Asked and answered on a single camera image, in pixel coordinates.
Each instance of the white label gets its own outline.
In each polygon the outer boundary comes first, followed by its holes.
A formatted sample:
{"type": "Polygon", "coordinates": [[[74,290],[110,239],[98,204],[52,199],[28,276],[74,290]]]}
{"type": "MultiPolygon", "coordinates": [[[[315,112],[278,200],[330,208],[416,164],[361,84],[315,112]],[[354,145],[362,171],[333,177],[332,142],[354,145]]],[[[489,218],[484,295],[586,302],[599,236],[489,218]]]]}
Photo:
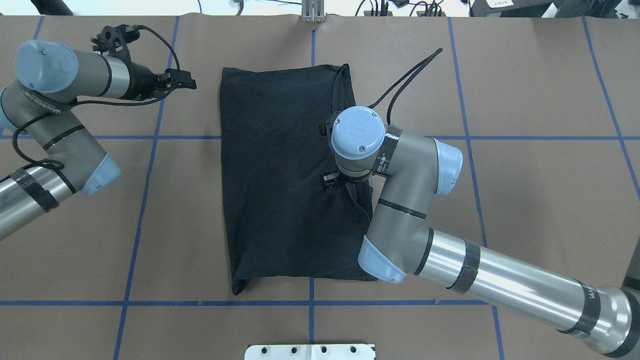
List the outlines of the white label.
{"type": "Polygon", "coordinates": [[[486,3],[489,4],[489,7],[492,9],[513,6],[513,0],[486,0],[486,3]]]}

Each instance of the light blue cap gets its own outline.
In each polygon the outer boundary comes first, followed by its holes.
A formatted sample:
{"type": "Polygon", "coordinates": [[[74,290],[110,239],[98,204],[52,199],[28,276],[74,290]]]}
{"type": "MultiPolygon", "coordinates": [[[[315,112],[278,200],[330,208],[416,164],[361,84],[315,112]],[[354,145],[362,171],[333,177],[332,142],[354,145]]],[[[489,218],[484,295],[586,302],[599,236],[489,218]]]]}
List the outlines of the light blue cap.
{"type": "Polygon", "coordinates": [[[78,58],[69,46],[57,42],[29,40],[18,48],[15,74],[32,90],[59,92],[76,79],[78,58]]]}
{"type": "Polygon", "coordinates": [[[348,160],[360,160],[376,154],[384,139],[382,119],[366,106],[352,106],[344,110],[333,123],[333,150],[348,160]]]}
{"type": "Polygon", "coordinates": [[[358,264],[360,264],[362,270],[380,280],[397,284],[402,282],[406,276],[406,272],[402,271],[396,264],[384,256],[380,250],[369,241],[366,235],[364,236],[360,254],[358,255],[358,264]]]}
{"type": "Polygon", "coordinates": [[[15,125],[13,125],[9,121],[9,118],[6,117],[6,114],[4,113],[4,110],[2,109],[2,94],[4,94],[5,90],[6,90],[6,88],[4,88],[2,90],[2,92],[0,92],[0,126],[2,126],[3,128],[13,132],[13,131],[18,130],[18,128],[15,127],[15,125]]]}
{"type": "Polygon", "coordinates": [[[438,151],[438,189],[437,195],[447,195],[456,186],[456,181],[462,170],[462,152],[457,148],[446,143],[436,142],[436,150],[438,151]]]}
{"type": "Polygon", "coordinates": [[[102,161],[95,168],[93,174],[89,177],[82,188],[82,192],[91,196],[111,184],[115,179],[120,177],[120,167],[111,158],[109,154],[106,154],[102,161]]]}

